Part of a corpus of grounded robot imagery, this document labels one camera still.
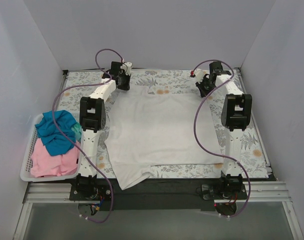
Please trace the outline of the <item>white t shirt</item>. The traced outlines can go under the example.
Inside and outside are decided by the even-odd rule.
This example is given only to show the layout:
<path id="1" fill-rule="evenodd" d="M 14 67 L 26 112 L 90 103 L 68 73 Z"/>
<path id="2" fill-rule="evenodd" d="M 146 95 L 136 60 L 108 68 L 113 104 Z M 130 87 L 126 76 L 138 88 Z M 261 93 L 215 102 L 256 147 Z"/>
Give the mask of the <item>white t shirt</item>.
<path id="1" fill-rule="evenodd" d="M 118 94 L 108 116 L 105 145 L 122 190 L 153 166 L 223 162 L 210 108 L 193 93 L 149 94 L 135 85 Z"/>

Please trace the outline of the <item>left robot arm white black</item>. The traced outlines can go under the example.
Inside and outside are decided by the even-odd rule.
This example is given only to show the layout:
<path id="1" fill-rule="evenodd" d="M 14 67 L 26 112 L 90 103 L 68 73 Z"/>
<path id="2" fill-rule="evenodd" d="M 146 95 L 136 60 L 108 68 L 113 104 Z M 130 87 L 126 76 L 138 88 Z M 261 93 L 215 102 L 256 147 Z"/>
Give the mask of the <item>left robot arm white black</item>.
<path id="1" fill-rule="evenodd" d="M 97 170 L 93 166 L 96 164 L 100 134 L 107 121 L 105 103 L 116 89 L 130 90 L 131 71 L 131 62 L 113 61 L 110 70 L 102 77 L 102 85 L 80 100 L 82 137 L 75 193 L 80 194 L 82 199 L 93 200 L 99 194 L 96 186 Z"/>

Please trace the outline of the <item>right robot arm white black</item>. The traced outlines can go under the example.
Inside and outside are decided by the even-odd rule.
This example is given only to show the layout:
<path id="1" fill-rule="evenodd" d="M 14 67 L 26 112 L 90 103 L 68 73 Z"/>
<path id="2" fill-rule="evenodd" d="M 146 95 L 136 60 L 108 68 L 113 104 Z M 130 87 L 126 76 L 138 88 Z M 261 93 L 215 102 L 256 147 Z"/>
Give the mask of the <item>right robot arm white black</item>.
<path id="1" fill-rule="evenodd" d="M 196 66 L 191 77 L 196 79 L 196 87 L 201 97 L 206 100 L 214 91 L 220 90 L 225 97 L 221 125 L 225 128 L 225 154 L 221 176 L 215 183 L 203 185 L 202 190 L 210 197 L 235 200 L 237 195 L 245 192 L 243 176 L 247 175 L 240 163 L 241 144 L 244 131 L 251 121 L 252 96 L 242 92 L 232 81 L 234 71 L 223 69 L 224 63 L 219 60 L 208 60 L 209 73 L 204 73 Z"/>

